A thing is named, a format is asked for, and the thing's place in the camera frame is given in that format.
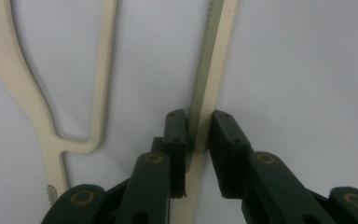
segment beige plastic strip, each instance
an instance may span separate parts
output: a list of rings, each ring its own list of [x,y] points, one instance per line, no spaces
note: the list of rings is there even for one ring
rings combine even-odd
[[[103,0],[92,130],[89,141],[80,143],[62,139],[56,134],[48,107],[22,56],[13,25],[10,1],[0,0],[0,79],[31,118],[36,128],[43,152],[49,192],[57,194],[50,195],[52,201],[68,189],[62,153],[64,151],[91,152],[99,145],[103,137],[115,13],[116,0]]]
[[[238,0],[225,0],[223,3],[213,55],[209,65],[209,74],[205,84],[205,93],[201,103],[200,119],[195,138],[195,151],[190,171],[186,174],[187,197],[173,202],[172,224],[193,223],[200,191],[200,181],[202,180],[203,167],[206,161],[205,150],[211,117],[217,102],[237,5]]]

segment cream plastic part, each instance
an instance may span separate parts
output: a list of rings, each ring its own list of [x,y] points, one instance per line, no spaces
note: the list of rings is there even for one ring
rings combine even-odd
[[[89,153],[95,150],[102,140],[115,13],[116,0],[103,0],[92,129],[89,140],[80,143],[60,138],[56,134],[48,107],[22,56],[13,25],[10,1],[0,0],[0,79],[36,128],[50,185],[49,192],[55,191],[57,194],[49,195],[50,199],[54,200],[68,189],[62,153]]]
[[[205,93],[202,100],[193,159],[190,171],[186,174],[187,197],[174,201],[170,218],[172,224],[193,223],[200,191],[200,181],[202,180],[203,168],[206,161],[205,150],[211,125],[211,117],[216,107],[237,6],[238,0],[226,0],[223,4]]]

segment white surface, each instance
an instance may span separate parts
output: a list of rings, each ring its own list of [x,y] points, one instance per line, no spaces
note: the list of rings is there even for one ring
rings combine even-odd
[[[58,133],[90,134],[101,3],[17,0],[14,16]],[[70,184],[111,188],[188,109],[207,1],[119,1],[105,139],[68,154]],[[255,150],[275,153],[324,196],[358,188],[358,1],[240,2],[218,108]],[[38,223],[48,210],[42,155],[29,118],[0,83],[0,223]],[[220,198],[207,161],[196,223],[243,223]]]

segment white background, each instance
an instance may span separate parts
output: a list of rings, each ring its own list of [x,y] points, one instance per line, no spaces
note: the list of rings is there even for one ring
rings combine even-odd
[[[188,111],[207,8],[118,1],[105,138],[94,153],[65,155],[71,186],[110,189],[129,177],[165,115]],[[58,134],[87,140],[101,2],[16,0],[12,9]],[[358,1],[240,1],[217,108],[307,188],[358,188]],[[210,160],[201,181],[195,222],[243,223]],[[39,223],[46,186],[34,126],[0,82],[0,223]]]

